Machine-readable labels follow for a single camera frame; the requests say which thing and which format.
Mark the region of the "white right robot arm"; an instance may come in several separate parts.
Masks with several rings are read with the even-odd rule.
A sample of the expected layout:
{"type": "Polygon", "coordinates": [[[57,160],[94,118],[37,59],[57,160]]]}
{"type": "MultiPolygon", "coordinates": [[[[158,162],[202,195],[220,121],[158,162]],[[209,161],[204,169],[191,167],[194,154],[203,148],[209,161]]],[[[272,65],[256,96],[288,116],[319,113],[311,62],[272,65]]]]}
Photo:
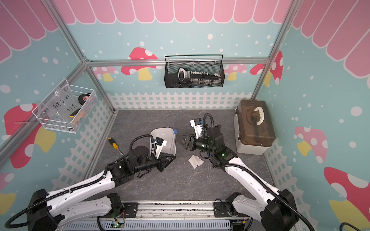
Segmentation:
{"type": "Polygon", "coordinates": [[[194,130],[194,134],[184,135],[179,140],[183,148],[204,152],[214,168],[232,176],[253,195],[253,200],[239,193],[229,197],[228,202],[238,214],[260,221],[267,231],[289,231],[300,220],[309,230],[314,230],[298,211],[290,191],[281,191],[267,183],[225,145],[219,125],[213,128],[198,125],[194,130]]]}

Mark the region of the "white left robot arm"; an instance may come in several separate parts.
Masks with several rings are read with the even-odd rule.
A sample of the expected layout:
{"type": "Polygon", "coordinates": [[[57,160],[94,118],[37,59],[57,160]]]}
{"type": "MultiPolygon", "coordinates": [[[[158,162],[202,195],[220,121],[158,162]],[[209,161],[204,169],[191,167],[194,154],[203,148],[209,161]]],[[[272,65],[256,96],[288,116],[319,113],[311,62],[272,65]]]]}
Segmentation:
{"type": "Polygon", "coordinates": [[[49,193],[44,189],[35,192],[29,206],[7,220],[5,228],[26,226],[30,231],[54,231],[79,218],[119,218],[126,208],[116,193],[97,200],[90,201],[89,198],[133,180],[139,172],[153,168],[162,172],[176,158],[166,153],[141,156],[141,151],[147,151],[147,148],[139,146],[131,150],[107,164],[99,174],[70,187],[49,193]]]}

